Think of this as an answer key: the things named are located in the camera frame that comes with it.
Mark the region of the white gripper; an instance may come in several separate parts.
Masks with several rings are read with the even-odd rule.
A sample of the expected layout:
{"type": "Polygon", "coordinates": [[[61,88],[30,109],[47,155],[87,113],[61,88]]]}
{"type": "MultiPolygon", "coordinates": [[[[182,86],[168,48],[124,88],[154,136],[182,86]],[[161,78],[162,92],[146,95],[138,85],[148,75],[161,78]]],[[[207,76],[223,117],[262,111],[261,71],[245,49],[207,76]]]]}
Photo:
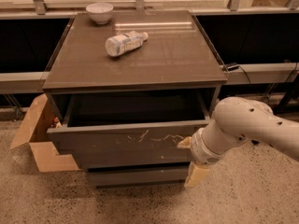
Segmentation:
{"type": "Polygon", "coordinates": [[[192,156],[197,162],[192,161],[189,165],[188,174],[184,183],[185,188],[198,186],[209,174],[208,165],[214,165],[223,158],[222,155],[216,154],[208,149],[203,140],[203,130],[203,128],[200,128],[192,137],[186,137],[177,144],[178,148],[191,148],[192,156]]]}

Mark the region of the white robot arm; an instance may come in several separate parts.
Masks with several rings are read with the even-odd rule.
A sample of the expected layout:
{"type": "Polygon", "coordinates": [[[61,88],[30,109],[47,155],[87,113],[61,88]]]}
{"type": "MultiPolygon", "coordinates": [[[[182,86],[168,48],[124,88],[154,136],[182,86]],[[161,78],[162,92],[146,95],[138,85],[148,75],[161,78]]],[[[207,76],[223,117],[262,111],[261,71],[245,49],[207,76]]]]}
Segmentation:
{"type": "Polygon", "coordinates": [[[249,140],[268,144],[299,161],[298,122],[275,116],[263,102],[228,97],[217,103],[214,119],[206,127],[178,143],[179,148],[189,149],[193,156],[184,186],[197,186],[226,151],[249,140]]]}

